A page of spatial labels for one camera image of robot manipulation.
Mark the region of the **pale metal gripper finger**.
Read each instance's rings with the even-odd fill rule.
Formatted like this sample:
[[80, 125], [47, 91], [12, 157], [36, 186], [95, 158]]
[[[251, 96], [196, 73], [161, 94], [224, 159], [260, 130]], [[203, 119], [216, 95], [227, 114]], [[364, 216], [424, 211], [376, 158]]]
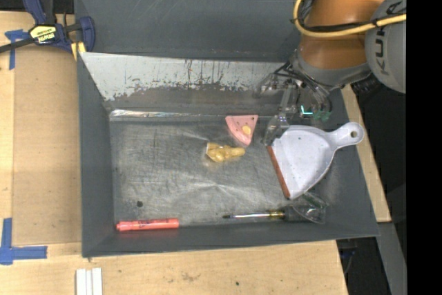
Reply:
[[262, 139], [262, 143], [265, 146], [269, 146], [273, 141], [280, 135], [280, 125], [279, 124], [269, 124], [266, 127], [265, 134]]
[[274, 131], [286, 131], [290, 127], [287, 115], [285, 113], [275, 115], [273, 117], [273, 127]]

